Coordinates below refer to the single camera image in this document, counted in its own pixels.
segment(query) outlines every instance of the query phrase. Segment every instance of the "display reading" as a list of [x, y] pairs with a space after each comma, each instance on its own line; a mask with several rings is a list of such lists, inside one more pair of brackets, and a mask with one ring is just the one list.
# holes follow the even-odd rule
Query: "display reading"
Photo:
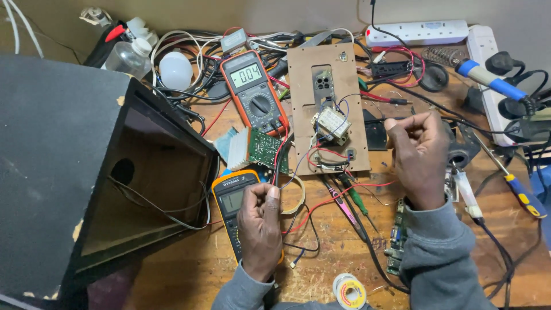
[[253, 63], [250, 66], [231, 73], [230, 77], [231, 80], [234, 81], [235, 88], [238, 88], [261, 78], [262, 74], [258, 69], [258, 65], [256, 63]]
[[236, 193], [222, 196], [220, 199], [222, 201], [222, 204], [224, 205], [224, 208], [226, 209], [226, 212], [232, 213], [235, 210], [239, 210], [239, 208], [241, 207], [241, 201], [243, 200], [243, 191], [240, 190]]

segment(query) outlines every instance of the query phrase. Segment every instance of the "person's left hand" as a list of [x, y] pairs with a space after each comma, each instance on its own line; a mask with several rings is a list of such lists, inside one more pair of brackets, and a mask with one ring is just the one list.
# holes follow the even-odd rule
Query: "person's left hand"
[[241, 265], [258, 282], [266, 282], [274, 273], [281, 256], [283, 240], [279, 227], [279, 188], [258, 183], [245, 188], [237, 226]]

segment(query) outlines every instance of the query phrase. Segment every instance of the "wooden workbench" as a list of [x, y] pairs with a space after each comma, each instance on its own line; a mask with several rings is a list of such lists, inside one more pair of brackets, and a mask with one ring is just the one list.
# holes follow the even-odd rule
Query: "wooden workbench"
[[[471, 81], [450, 72], [450, 85], [443, 92], [433, 94], [423, 91], [420, 87], [413, 90], [420, 92], [438, 103], [457, 110], [478, 125], [488, 128], [486, 118], [471, 115], [459, 108], [465, 97]], [[390, 93], [395, 89], [389, 85], [377, 87], [373, 93], [383, 97], [396, 97]], [[429, 110], [424, 101], [405, 93], [402, 96], [413, 101], [417, 113]], [[380, 112], [369, 100], [363, 100], [364, 109], [368, 109], [375, 116]], [[375, 104], [386, 116], [409, 116], [409, 106], [394, 106], [387, 103]], [[206, 118], [207, 125], [221, 109], [220, 104], [201, 104], [193, 106], [194, 111]], [[291, 105], [282, 102], [287, 115], [292, 115]], [[237, 113], [235, 105], [230, 103], [222, 113], [220, 119], [209, 130], [205, 138], [214, 140], [234, 126], [241, 130], [244, 125]], [[291, 149], [290, 167], [296, 167], [295, 152]], [[369, 152], [372, 170], [357, 174], [363, 183], [387, 183], [397, 180], [391, 167], [390, 152]], [[495, 164], [481, 151], [467, 166], [465, 171], [474, 189], [482, 180], [496, 171]], [[524, 183], [528, 182], [526, 167], [514, 159], [509, 171], [517, 175]], [[316, 177], [303, 177], [306, 187], [306, 203], [314, 206], [328, 199], [326, 188]], [[399, 182], [384, 188], [371, 188], [372, 193], [361, 187], [356, 188], [363, 197], [371, 217], [381, 231], [377, 235], [367, 220], [364, 225], [373, 240], [377, 256], [383, 268], [386, 268], [386, 257], [383, 249], [388, 245], [390, 230], [393, 225], [396, 201], [403, 196], [403, 189]], [[295, 205], [300, 199], [301, 191], [292, 183], [282, 191], [282, 202], [286, 205]], [[536, 222], [519, 206], [517, 200], [501, 178], [492, 180], [478, 198], [488, 227], [502, 242], [503, 246], [516, 259], [521, 253], [531, 247], [537, 239]], [[214, 201], [211, 202], [213, 220], [219, 220], [220, 214]], [[472, 228], [477, 236], [476, 248], [472, 257], [479, 267], [479, 280], [482, 285], [501, 279], [505, 267], [501, 256], [489, 237], [464, 213], [464, 204], [456, 204], [459, 212], [463, 213], [463, 222]], [[305, 217], [302, 210], [297, 221]], [[282, 216], [283, 227], [288, 227], [291, 215]], [[377, 273], [369, 255], [367, 246], [359, 239], [342, 212], [334, 203], [320, 206], [312, 214], [314, 224], [320, 235], [321, 250], [317, 254], [305, 253], [295, 269], [289, 267], [300, 250], [284, 247], [285, 262], [277, 270], [277, 283], [282, 287], [280, 300], [291, 302], [306, 302], [317, 300], [331, 302], [335, 300], [332, 292], [334, 278], [343, 272], [355, 275], [366, 287], [368, 301], [376, 309], [409, 309], [408, 297], [392, 288], [386, 288], [386, 283]], [[315, 248], [316, 241], [312, 228], [308, 224], [290, 234], [286, 242]], [[127, 308], [132, 306], [137, 310], [145, 309], [210, 309], [219, 289], [231, 279], [235, 270], [235, 260], [230, 242], [222, 224], [212, 225], [195, 233], [176, 244], [148, 257], [142, 265], [136, 279]], [[512, 281], [512, 306], [537, 306], [551, 304], [551, 259], [542, 243], [540, 247], [528, 257], [515, 271]], [[399, 283], [399, 279], [390, 276]], [[503, 293], [492, 301], [497, 306], [503, 305]]]

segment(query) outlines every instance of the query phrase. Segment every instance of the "white power strip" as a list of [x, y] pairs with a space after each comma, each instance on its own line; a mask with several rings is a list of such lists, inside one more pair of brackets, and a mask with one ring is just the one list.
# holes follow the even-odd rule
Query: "white power strip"
[[[488, 26], [474, 26], [467, 36], [467, 48], [469, 49], [469, 55], [472, 60], [478, 62], [482, 67], [486, 68], [484, 64], [486, 60], [496, 54], [498, 45], [495, 42], [494, 32]], [[486, 117], [490, 124], [490, 129], [493, 131], [505, 131], [505, 127], [511, 122], [504, 118], [498, 110], [498, 104], [501, 100], [505, 99], [500, 93], [493, 90], [484, 92], [487, 87], [478, 84], [482, 93], [482, 102], [484, 103], [484, 110], [486, 111]], [[499, 146], [513, 146], [518, 143], [508, 138], [505, 134], [493, 134], [494, 142]]]
[[[464, 20], [440, 20], [437, 22], [398, 23], [376, 25], [404, 40], [408, 45], [452, 44], [461, 42], [469, 33]], [[400, 42], [387, 34], [381, 33], [369, 26], [365, 39], [368, 46], [393, 46]]]

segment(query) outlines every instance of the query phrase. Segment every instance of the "orange multimeter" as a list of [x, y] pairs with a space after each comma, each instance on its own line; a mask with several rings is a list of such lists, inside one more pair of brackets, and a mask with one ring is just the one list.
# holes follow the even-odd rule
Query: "orange multimeter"
[[270, 136], [285, 131], [289, 120], [256, 51], [246, 51], [224, 60], [220, 70], [247, 127], [258, 128]]
[[[254, 170], [241, 170], [224, 175], [212, 182], [212, 193], [222, 216], [231, 247], [234, 250], [235, 261], [241, 260], [241, 242], [239, 241], [237, 213], [241, 208], [243, 192], [248, 185], [260, 183]], [[278, 264], [283, 261], [283, 250]]]

